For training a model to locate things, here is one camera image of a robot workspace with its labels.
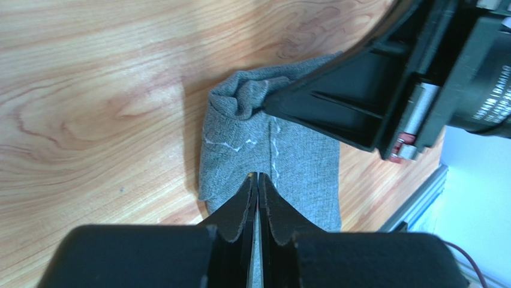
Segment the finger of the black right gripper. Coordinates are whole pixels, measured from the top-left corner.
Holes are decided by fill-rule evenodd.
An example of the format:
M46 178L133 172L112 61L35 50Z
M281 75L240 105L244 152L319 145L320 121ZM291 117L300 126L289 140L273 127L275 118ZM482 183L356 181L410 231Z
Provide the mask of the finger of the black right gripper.
M319 68L320 76L423 73L425 1L395 1L358 43Z
M363 151L386 152L409 44L352 48L266 97L264 111Z

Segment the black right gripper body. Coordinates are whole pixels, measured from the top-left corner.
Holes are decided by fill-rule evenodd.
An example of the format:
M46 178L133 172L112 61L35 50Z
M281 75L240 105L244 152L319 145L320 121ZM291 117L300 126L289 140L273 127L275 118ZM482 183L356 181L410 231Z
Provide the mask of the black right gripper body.
M418 69L395 112L382 159L413 160L445 126L510 137L510 2L441 1L418 41Z

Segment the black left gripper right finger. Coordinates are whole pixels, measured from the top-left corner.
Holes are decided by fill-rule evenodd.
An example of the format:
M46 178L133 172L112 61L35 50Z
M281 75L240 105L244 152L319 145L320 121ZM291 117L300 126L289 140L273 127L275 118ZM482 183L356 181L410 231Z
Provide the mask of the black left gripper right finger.
M453 254L427 233L329 233L258 176L264 287L467 287Z

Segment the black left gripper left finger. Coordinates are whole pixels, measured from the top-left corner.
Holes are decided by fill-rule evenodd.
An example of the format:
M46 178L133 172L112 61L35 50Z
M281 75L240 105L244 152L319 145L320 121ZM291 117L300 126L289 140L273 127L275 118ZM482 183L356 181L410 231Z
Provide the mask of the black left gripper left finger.
M196 225L84 225L60 243L40 287L250 287L256 173Z

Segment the grey cloth napkin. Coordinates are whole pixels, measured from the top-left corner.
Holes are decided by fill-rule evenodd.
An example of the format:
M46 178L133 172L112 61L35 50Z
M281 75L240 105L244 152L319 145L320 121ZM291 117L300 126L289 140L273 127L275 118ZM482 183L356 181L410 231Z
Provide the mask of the grey cloth napkin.
M237 71L208 95L199 199L217 228L223 287L300 287L301 236L339 232L339 143L266 114L263 103L333 59Z

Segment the aluminium frame rail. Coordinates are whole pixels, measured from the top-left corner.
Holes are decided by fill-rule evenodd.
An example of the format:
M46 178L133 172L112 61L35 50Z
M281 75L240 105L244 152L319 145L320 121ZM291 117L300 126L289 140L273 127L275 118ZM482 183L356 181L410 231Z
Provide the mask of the aluminium frame rail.
M378 229L379 232L434 231L434 210L443 195L449 168L441 164L434 173Z

